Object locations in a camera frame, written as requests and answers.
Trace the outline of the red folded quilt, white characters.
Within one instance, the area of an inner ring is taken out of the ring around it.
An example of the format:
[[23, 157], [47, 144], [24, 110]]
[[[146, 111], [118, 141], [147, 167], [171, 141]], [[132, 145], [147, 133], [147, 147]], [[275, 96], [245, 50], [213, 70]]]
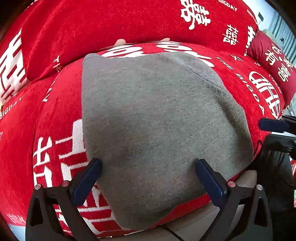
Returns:
[[243, 1], [34, 1], [1, 40], [1, 102], [118, 39], [243, 54], [257, 30]]

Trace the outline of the grey knit garment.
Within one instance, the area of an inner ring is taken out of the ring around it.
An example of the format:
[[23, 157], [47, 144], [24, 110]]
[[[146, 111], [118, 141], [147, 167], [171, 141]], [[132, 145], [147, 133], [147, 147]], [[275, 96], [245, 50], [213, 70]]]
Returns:
[[243, 108], [194, 56], [89, 54], [81, 83], [86, 154], [102, 161], [97, 183], [121, 227], [145, 230], [202, 196], [196, 160], [230, 179], [253, 159]]

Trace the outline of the red bed cover, white print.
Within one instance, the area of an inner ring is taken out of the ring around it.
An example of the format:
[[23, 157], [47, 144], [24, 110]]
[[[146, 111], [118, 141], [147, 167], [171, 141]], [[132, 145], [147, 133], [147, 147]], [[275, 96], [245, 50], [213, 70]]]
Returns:
[[[267, 54], [242, 56], [178, 42], [125, 45], [99, 52], [108, 58], [145, 57], [180, 52], [202, 60], [222, 79], [245, 111], [254, 144], [267, 133], [261, 118], [278, 118], [287, 105], [284, 85]], [[1, 214], [11, 226], [24, 227], [34, 186], [59, 185], [87, 165], [81, 117], [82, 61], [35, 81], [8, 101], [1, 112]]]

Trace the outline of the dark red cushion, gold characters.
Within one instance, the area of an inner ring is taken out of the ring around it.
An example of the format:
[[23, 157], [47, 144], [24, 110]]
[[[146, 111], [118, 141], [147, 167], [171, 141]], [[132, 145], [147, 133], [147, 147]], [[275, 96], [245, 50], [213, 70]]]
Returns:
[[295, 66], [279, 46], [262, 31], [257, 31], [247, 55], [260, 64], [280, 87], [287, 106], [295, 95]]

